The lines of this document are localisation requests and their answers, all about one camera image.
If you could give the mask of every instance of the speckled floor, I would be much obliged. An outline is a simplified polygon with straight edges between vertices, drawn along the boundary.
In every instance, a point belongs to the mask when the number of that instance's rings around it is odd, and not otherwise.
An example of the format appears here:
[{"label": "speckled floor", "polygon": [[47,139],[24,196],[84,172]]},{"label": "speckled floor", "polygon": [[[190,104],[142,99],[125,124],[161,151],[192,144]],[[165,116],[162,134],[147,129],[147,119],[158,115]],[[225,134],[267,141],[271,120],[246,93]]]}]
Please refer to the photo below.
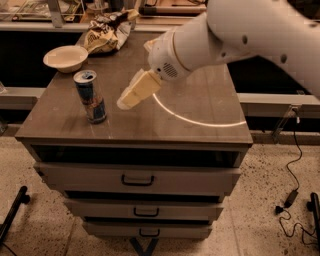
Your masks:
[{"label": "speckled floor", "polygon": [[[316,245],[301,242],[299,226],[292,238],[286,237],[279,215],[274,214],[275,206],[283,205],[288,193],[296,187],[285,166],[299,156],[299,151],[293,143],[289,144],[253,145],[241,166],[242,175],[232,195],[225,199],[225,209],[214,222],[208,239],[159,239],[152,255],[319,255]],[[306,202],[311,192],[320,195],[320,146],[301,145],[301,149],[302,159],[291,165],[300,182],[299,195],[289,208],[291,220],[283,221],[290,234],[296,222],[313,230],[313,216],[307,211]],[[21,186],[26,185],[31,196],[28,205],[21,205],[5,240],[18,256],[137,255],[130,238],[100,239],[87,235],[82,220],[63,205],[63,197],[41,182],[33,170],[34,160],[14,137],[0,137],[0,159],[0,223]],[[138,240],[144,248],[150,242],[150,239]],[[308,236],[305,240],[316,242]],[[0,255],[13,254],[2,246]]]}]

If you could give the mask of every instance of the wooden tabletop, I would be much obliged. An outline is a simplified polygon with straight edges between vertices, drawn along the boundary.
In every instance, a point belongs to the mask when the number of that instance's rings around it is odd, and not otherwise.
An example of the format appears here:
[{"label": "wooden tabletop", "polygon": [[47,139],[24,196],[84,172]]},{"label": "wooden tabletop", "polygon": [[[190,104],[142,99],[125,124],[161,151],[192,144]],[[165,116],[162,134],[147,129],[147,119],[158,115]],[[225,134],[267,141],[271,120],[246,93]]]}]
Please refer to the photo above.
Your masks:
[{"label": "wooden tabletop", "polygon": [[97,73],[107,120],[91,125],[73,74],[57,72],[16,134],[19,141],[72,144],[251,144],[252,138],[226,65],[197,70],[179,83],[164,83],[131,110],[116,102],[141,68],[149,70],[143,44],[159,34],[132,32],[113,55],[88,58],[82,70]]}]

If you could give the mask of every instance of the snack bag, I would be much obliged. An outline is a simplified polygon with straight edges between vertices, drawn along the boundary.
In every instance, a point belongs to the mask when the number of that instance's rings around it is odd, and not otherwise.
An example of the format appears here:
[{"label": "snack bag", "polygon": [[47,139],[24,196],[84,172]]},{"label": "snack bag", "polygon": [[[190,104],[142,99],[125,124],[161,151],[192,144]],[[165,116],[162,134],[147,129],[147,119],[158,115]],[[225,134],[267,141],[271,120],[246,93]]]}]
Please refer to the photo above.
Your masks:
[{"label": "snack bag", "polygon": [[90,21],[84,48],[89,54],[120,50],[130,35],[131,22],[138,15],[134,9],[96,15]]}]

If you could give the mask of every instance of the white bowl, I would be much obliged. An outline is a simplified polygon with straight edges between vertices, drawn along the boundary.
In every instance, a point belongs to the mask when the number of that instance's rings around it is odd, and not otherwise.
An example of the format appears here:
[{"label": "white bowl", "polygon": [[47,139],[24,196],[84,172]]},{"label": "white bowl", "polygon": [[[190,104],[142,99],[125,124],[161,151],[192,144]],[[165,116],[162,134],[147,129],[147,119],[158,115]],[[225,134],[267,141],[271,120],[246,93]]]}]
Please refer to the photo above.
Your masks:
[{"label": "white bowl", "polygon": [[71,73],[81,68],[88,58],[88,51],[78,45],[67,45],[55,48],[43,57],[43,63],[56,68],[62,73]]}]

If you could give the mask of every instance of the energy drink can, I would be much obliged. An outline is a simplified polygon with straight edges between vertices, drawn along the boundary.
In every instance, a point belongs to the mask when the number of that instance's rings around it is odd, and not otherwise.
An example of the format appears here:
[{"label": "energy drink can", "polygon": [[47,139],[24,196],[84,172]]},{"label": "energy drink can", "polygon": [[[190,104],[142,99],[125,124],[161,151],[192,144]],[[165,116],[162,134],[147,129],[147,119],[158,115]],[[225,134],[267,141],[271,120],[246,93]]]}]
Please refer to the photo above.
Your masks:
[{"label": "energy drink can", "polygon": [[88,121],[92,124],[106,119],[104,99],[99,92],[96,78],[97,74],[92,70],[82,70],[73,76]]}]

